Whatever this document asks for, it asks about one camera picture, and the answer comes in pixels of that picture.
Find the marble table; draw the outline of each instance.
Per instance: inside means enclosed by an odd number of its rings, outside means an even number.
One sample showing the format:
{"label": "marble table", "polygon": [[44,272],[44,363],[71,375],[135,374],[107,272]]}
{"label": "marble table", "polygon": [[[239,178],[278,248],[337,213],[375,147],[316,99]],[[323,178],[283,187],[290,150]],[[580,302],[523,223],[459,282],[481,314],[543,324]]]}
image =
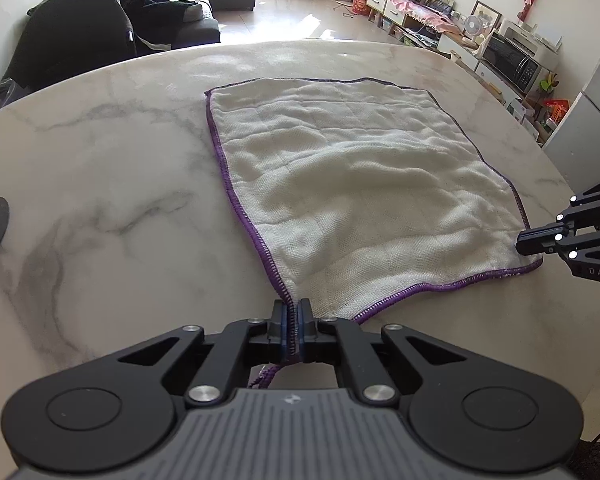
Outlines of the marble table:
{"label": "marble table", "polygon": [[[204,46],[97,70],[0,110],[0,409],[42,375],[196,323],[267,317],[276,297],[224,193],[203,92],[258,76],[374,76],[424,88],[517,187],[530,222],[571,190],[461,68],[404,46],[326,40]],[[557,257],[515,278],[421,294],[401,322],[552,378],[580,400],[600,368],[600,283]],[[286,368],[275,384],[330,384]],[[0,435],[0,479],[13,468]]]}

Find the purple stitched hem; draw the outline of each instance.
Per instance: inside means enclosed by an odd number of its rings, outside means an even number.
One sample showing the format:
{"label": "purple stitched hem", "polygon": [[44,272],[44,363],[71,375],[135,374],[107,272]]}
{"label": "purple stitched hem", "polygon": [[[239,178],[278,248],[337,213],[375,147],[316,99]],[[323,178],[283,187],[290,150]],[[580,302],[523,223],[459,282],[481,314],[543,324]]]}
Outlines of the purple stitched hem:
{"label": "purple stitched hem", "polygon": [[395,294],[390,295],[388,298],[384,298],[384,300],[378,301],[373,305],[368,306],[365,310],[363,310],[359,314],[356,314],[353,317],[353,321],[362,325],[365,321],[368,321],[373,316],[378,314],[378,312],[389,308],[393,304],[398,303],[398,301],[406,300],[407,298],[420,292],[451,292],[453,290],[465,288],[466,286],[471,285],[473,283],[483,282],[484,280],[493,280],[495,278],[508,278],[509,276],[518,276],[520,274],[526,274],[527,272],[531,272],[532,270],[537,269],[541,265],[542,258],[539,258],[533,263],[528,264],[527,266],[516,267],[515,269],[487,270],[486,272],[480,272],[479,274],[474,274],[473,276],[463,278],[462,280],[458,280],[457,282],[445,283],[444,285],[433,285],[432,283],[416,283],[415,285],[411,285],[400,292],[396,292]]}
{"label": "purple stitched hem", "polygon": [[[280,295],[280,298],[282,298],[282,300],[285,301],[286,305],[289,308],[293,308],[293,306],[294,306],[293,299],[291,298],[291,294],[289,293],[284,281],[282,280],[282,277],[280,276],[280,272],[278,271],[276,263],[273,260],[273,257],[271,256],[271,252],[269,251],[269,248],[267,247],[266,243],[264,242],[262,236],[260,235],[260,233],[258,232],[256,227],[251,222],[251,219],[247,216],[246,212],[244,211],[244,208],[242,207],[242,204],[240,203],[240,200],[238,199],[238,196],[235,193],[234,186],[231,181],[231,176],[229,175],[229,168],[228,168],[226,156],[224,155],[224,150],[222,149],[222,143],[220,141],[220,137],[218,134],[218,128],[216,126],[216,122],[214,121],[213,114],[211,112],[211,94],[215,90],[222,89],[222,88],[229,88],[231,86],[237,86],[240,84],[257,81],[258,79],[263,79],[263,78],[257,77],[257,78],[247,79],[245,81],[240,81],[237,83],[229,83],[226,85],[214,87],[211,90],[206,91],[205,92],[205,95],[206,95],[206,120],[207,120],[207,123],[209,126],[209,131],[211,133],[211,138],[212,138],[212,141],[214,144],[214,150],[216,152],[216,157],[218,158],[218,163],[220,165],[220,171],[222,174],[222,180],[224,182],[224,188],[229,197],[229,201],[231,202],[231,205],[234,208],[234,211],[238,215],[238,219],[240,220],[242,225],[244,225],[245,229],[247,230],[247,232],[251,238],[251,241],[253,242],[253,245],[255,246],[255,248],[258,252],[258,255],[260,256],[260,260],[262,261],[262,264],[265,268],[267,276],[269,277],[269,281],[271,282],[271,285],[276,290],[276,292]],[[522,222],[525,225],[525,228],[529,229],[530,225],[528,222],[528,218],[526,216],[526,212],[525,212],[524,205],[522,203],[522,199],[520,198],[520,195],[518,194],[518,191],[516,190],[516,187],[513,185],[512,181],[510,181],[507,177],[505,177],[498,170],[496,170],[491,164],[489,164],[488,162],[486,162],[484,160],[482,153],[480,152],[478,147],[475,145],[475,143],[464,132],[464,130],[462,129],[462,127],[460,126],[458,121],[456,121],[456,118],[453,117],[444,108],[442,108],[440,106],[440,103],[438,102],[438,100],[433,96],[433,94],[430,91],[423,90],[421,88],[414,88],[414,87],[410,87],[410,86],[400,86],[400,85],[397,85],[396,83],[392,83],[390,81],[383,81],[383,80],[376,79],[373,77],[361,77],[361,78],[352,79],[349,81],[343,81],[343,80],[339,80],[339,79],[320,79],[320,78],[302,78],[302,77],[275,78],[275,79],[299,79],[302,81],[314,81],[314,82],[322,81],[322,82],[332,82],[332,83],[358,83],[361,81],[374,81],[374,82],[388,85],[388,86],[395,86],[396,88],[400,88],[402,90],[419,90],[419,91],[426,92],[429,95],[429,97],[431,97],[432,101],[436,104],[438,109],[440,111],[442,111],[442,113],[446,114],[449,118],[451,118],[451,120],[455,123],[455,125],[460,130],[460,132],[471,143],[471,145],[474,147],[478,157],[480,157],[480,160],[488,168],[490,168],[491,171],[493,171],[495,174],[497,174],[502,180],[504,180],[509,185],[509,187],[511,188],[511,191],[513,192],[513,196],[516,200],[516,205],[518,206],[518,210],[520,212]],[[532,270],[537,269],[541,265],[542,265],[542,257],[527,266],[516,267],[514,269],[488,270],[487,272],[481,272],[479,274],[474,274],[473,276],[463,278],[462,280],[458,280],[453,283],[446,283],[445,285],[433,285],[431,283],[417,283],[415,285],[411,285],[408,288],[405,288],[404,290],[402,290],[400,292],[392,294],[392,295],[388,296],[387,298],[384,298],[383,300],[377,301],[376,303],[366,307],[362,312],[360,312],[359,314],[354,316],[353,320],[355,322],[357,322],[358,324],[363,324],[365,321],[369,320],[375,314],[378,314],[382,310],[392,306],[393,304],[397,303],[398,301],[409,298],[420,292],[450,292],[450,291],[458,290],[465,286],[471,285],[473,283],[482,282],[484,280],[490,280],[490,279],[495,279],[495,278],[506,278],[508,276],[517,276],[519,274],[525,274],[527,272],[531,272]],[[275,374],[278,371],[280,371],[282,369],[282,367],[283,367],[283,365],[276,365],[276,366],[273,366],[271,368],[267,368],[266,370],[261,371],[260,375],[256,378],[256,380],[254,380],[253,383],[250,384],[250,387],[255,386],[257,384],[259,388],[267,388],[269,386],[270,382],[272,381],[273,377],[275,376]]]}
{"label": "purple stitched hem", "polygon": [[240,222],[247,230],[253,245],[258,251],[258,255],[260,256],[260,259],[264,265],[271,285],[280,295],[280,298],[285,301],[287,306],[292,306],[293,300],[291,298],[291,294],[287,290],[286,285],[280,276],[280,272],[276,267],[276,263],[273,261],[273,257],[271,256],[269,248],[264,243],[262,236],[260,236],[260,233],[251,222],[251,219],[247,216],[247,213],[245,213],[244,208],[242,207],[242,204],[235,193],[234,184],[231,182],[231,176],[229,176],[229,167],[226,157],[224,156],[224,150],[222,149],[222,144],[220,142],[220,136],[218,135],[218,128],[216,127],[216,122],[214,121],[213,114],[211,113],[211,92],[213,92],[213,90],[215,90],[215,88],[205,92],[206,121],[209,125],[209,130],[211,131],[211,139],[213,140],[216,157],[218,158],[218,163],[220,164],[220,172],[222,174],[222,180],[224,181],[224,189],[229,196],[229,202],[231,202],[235,213],[238,215]]}

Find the refrigerator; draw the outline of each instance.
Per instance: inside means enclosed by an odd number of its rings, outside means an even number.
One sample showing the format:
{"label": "refrigerator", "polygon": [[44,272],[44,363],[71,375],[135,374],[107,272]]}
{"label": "refrigerator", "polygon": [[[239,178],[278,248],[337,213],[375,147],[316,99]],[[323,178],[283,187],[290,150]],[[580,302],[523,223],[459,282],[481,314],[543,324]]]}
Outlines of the refrigerator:
{"label": "refrigerator", "polygon": [[600,61],[542,149],[574,192],[600,182]]}

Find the microwave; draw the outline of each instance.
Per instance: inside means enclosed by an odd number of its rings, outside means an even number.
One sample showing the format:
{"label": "microwave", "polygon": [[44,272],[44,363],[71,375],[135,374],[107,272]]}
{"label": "microwave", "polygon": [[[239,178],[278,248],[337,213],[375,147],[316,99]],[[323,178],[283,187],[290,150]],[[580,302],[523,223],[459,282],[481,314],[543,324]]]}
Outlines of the microwave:
{"label": "microwave", "polygon": [[482,59],[525,96],[549,75],[549,71],[534,61],[528,53],[497,32],[488,39]]}

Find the tiled floor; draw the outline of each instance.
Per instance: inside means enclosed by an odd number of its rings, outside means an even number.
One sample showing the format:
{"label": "tiled floor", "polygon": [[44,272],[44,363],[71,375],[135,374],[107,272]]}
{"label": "tiled floor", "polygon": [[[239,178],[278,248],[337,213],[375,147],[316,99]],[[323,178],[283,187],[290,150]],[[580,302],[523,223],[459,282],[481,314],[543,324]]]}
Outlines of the tiled floor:
{"label": "tiled floor", "polygon": [[229,10],[214,12],[214,17],[220,23],[221,43],[301,38],[398,43],[366,16],[343,16],[349,11],[334,0],[256,0],[253,12]]}

